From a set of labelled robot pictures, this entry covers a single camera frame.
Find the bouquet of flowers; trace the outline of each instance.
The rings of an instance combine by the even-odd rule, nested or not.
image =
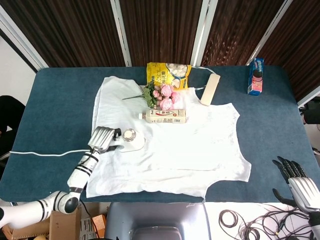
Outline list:
[[[144,98],[149,108],[160,107],[162,110],[175,109],[175,104],[180,102],[180,95],[174,91],[171,85],[163,84],[161,87],[155,86],[155,82],[151,81],[143,88],[141,95],[127,97],[122,100]]]

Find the floor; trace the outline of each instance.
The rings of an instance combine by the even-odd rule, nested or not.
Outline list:
[[[23,104],[26,104],[30,95],[32,84],[35,78],[35,73],[27,66],[27,64],[11,49],[11,47],[0,37],[0,96],[1,95],[11,95]],[[320,149],[320,131],[316,125],[305,125],[306,132],[309,136],[310,143],[313,147]],[[281,203],[271,203],[272,205],[287,210],[288,206]],[[4,202],[0,199],[0,206],[9,206],[8,202]],[[92,216],[96,216],[101,213],[106,213],[107,207],[110,205],[109,202],[106,203],[86,203],[86,207]],[[233,239],[232,237],[226,235],[226,233],[221,230],[219,222],[219,213],[222,210],[229,209],[234,210],[244,217],[246,222],[252,221],[258,216],[264,215],[270,210],[275,208],[268,205],[257,204],[257,203],[234,203],[234,202],[207,202],[205,203],[210,229],[212,234],[212,239]],[[85,212],[84,207],[82,207],[82,217],[88,217]],[[230,215],[225,215],[224,218],[226,223],[232,223],[232,218]],[[275,231],[275,225],[272,221],[266,222],[266,224]],[[308,224],[306,220],[301,220],[295,216],[290,218],[290,222],[286,225],[289,231],[293,229],[298,229],[301,226]],[[238,238],[238,228],[227,229],[229,233],[234,238]],[[286,232],[280,233],[280,236],[285,236]],[[265,234],[261,233],[260,239],[269,239]]]

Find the black cable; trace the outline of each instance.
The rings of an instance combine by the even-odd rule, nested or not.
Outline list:
[[[95,228],[95,234],[97,235],[97,237],[98,237],[98,239],[99,239],[99,238],[100,238],[100,236],[99,236],[99,233],[98,233],[98,228],[97,228],[97,226],[96,226],[96,224],[95,224],[95,222],[94,222],[94,220],[93,220],[93,218],[92,218],[91,214],[88,212],[88,209],[87,209],[87,207],[86,207],[85,203],[84,203],[81,199],[80,199],[80,202],[82,203],[82,205],[83,205],[84,210],[86,211],[86,213],[89,215],[89,217],[90,217],[90,219],[91,219],[91,222],[93,223],[94,228]]]
[[[219,214],[219,221],[218,221],[219,226],[229,237],[231,237],[231,238],[233,238],[235,240],[249,240],[250,239],[250,235],[253,236],[252,239],[259,240],[260,239],[259,230],[261,232],[263,232],[264,234],[266,234],[270,240],[274,239],[274,238],[271,238],[271,237],[276,237],[277,240],[286,240],[289,237],[299,237],[299,238],[307,238],[307,239],[310,238],[310,237],[306,237],[306,236],[303,236],[303,235],[311,233],[312,232],[311,230],[306,231],[306,232],[301,232],[301,231],[305,230],[306,228],[308,228],[309,227],[308,225],[302,226],[302,227],[300,227],[299,229],[296,229],[293,232],[289,231],[287,226],[286,226],[286,221],[287,221],[288,217],[291,216],[291,215],[294,215],[294,216],[297,216],[299,218],[306,219],[306,220],[309,219],[309,217],[306,214],[301,213],[301,212],[297,212],[297,210],[299,210],[298,208],[294,208],[292,210],[287,210],[286,211],[286,210],[282,210],[282,209],[280,209],[278,207],[275,207],[275,206],[272,206],[272,205],[269,205],[269,204],[265,204],[265,205],[274,207],[275,209],[278,209],[278,210],[270,211],[270,210],[265,208],[268,211],[265,215],[259,216],[259,217],[257,217],[256,219],[254,219],[254,220],[252,220],[250,222],[245,222],[244,218],[239,213],[237,213],[236,211],[225,209],[225,210],[221,211],[220,214]],[[233,217],[233,223],[232,224],[226,224],[224,222],[223,216],[226,213],[229,213],[229,214],[232,215],[232,217]],[[283,213],[287,213],[287,214],[284,217],[282,217],[281,220],[279,221],[278,218],[277,218],[277,215],[278,214],[283,214]],[[223,228],[223,227],[225,227],[225,228],[229,228],[230,229],[230,228],[236,227],[238,225],[239,219],[242,220],[242,223],[239,225],[239,228],[238,228],[238,234],[239,234],[240,239],[231,236]],[[267,226],[265,226],[265,220],[266,219],[269,219],[269,220],[271,219],[276,223],[276,225],[277,225],[277,231],[276,232],[271,230]],[[288,235],[286,235],[285,237],[278,237],[278,234],[279,234],[280,231],[282,231],[283,227],[288,231]]]

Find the pink rose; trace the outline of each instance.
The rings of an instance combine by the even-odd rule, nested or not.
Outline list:
[[[173,103],[173,104],[180,102],[180,95],[179,95],[179,93],[177,93],[177,92],[174,91],[174,92],[171,94],[171,99],[172,99],[172,103]]]
[[[161,94],[166,97],[169,98],[172,94],[172,90],[171,87],[169,85],[162,85],[161,86]]]
[[[159,92],[157,91],[157,90],[153,90],[153,96],[155,97],[155,98],[157,98],[157,97],[159,97],[160,96],[160,94],[159,94]]]
[[[171,109],[173,103],[170,98],[165,98],[160,102],[160,107],[162,110],[169,110]]]

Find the yellow snack bag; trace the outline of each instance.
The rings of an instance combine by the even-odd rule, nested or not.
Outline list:
[[[156,86],[172,85],[176,90],[187,89],[190,71],[191,65],[149,62],[146,65],[146,81],[154,81]]]

